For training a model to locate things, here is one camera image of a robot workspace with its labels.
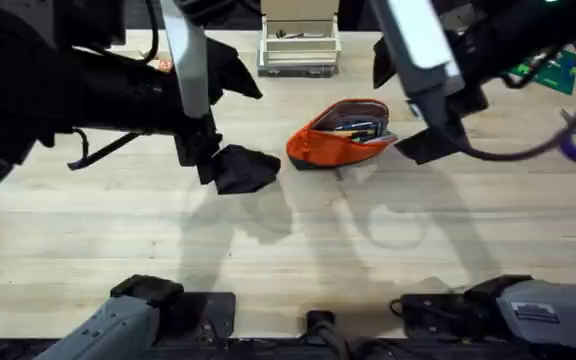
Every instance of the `green circuit board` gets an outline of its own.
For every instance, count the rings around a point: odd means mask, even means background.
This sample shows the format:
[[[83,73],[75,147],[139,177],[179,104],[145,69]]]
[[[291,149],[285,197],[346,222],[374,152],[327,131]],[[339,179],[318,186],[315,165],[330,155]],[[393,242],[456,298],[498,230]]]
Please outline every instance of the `green circuit board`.
[[[531,66],[532,58],[512,68],[509,73],[523,77],[530,72]],[[576,81],[576,54],[562,51],[556,60],[548,63],[537,73],[534,81],[550,89],[572,95]]]

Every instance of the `white drawer organizer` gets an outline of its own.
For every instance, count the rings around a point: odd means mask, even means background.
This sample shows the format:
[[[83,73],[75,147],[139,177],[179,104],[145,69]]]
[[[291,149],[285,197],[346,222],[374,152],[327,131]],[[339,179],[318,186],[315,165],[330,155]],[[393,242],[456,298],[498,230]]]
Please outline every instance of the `white drawer organizer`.
[[[339,0],[261,0],[260,76],[330,77],[341,53]]]

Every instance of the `silver metal bar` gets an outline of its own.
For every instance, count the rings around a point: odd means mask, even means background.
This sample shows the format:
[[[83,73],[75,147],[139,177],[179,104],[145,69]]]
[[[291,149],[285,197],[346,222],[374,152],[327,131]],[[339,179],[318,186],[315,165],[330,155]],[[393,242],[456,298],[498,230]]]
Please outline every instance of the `silver metal bar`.
[[[204,30],[192,24],[173,0],[161,0],[161,9],[184,113],[199,119],[210,113]]]

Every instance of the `wooden table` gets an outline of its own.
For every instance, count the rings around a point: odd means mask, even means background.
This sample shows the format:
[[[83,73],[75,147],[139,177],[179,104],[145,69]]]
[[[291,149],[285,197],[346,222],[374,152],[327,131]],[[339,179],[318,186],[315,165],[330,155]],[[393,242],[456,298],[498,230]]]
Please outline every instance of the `wooden table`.
[[[212,35],[254,72],[256,33]],[[387,304],[404,292],[506,273],[576,283],[576,164],[558,152],[416,166],[393,149],[337,172],[292,167],[288,137],[345,97],[386,102],[397,134],[424,127],[397,81],[372,90],[378,37],[343,34],[335,78],[258,79],[262,100],[227,94],[215,107],[225,143],[283,161],[279,181],[257,194],[219,197],[200,186],[194,169],[177,165],[171,138],[140,138],[76,173],[65,163],[81,155],[78,137],[37,146],[0,188],[0,337],[63,336],[135,273],[235,292],[238,336],[297,334],[313,308],[337,312],[350,333],[397,333]],[[129,36],[133,51],[148,43],[147,32]],[[540,86],[485,90],[491,109],[466,125],[488,150],[542,141],[563,125],[559,109],[576,106],[576,95]],[[118,136],[89,134],[93,147]]]

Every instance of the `orange pouch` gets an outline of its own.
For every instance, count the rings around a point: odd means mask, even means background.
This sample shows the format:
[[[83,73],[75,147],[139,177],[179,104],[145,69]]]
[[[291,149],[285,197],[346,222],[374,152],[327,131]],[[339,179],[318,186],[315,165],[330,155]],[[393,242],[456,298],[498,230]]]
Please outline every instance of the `orange pouch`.
[[[308,125],[293,135],[286,145],[286,152],[293,165],[299,170],[332,169],[356,164],[370,159],[397,141],[388,131],[388,107],[372,99],[342,100],[317,116]],[[375,123],[370,131],[372,138],[352,139],[339,132],[347,124]]]

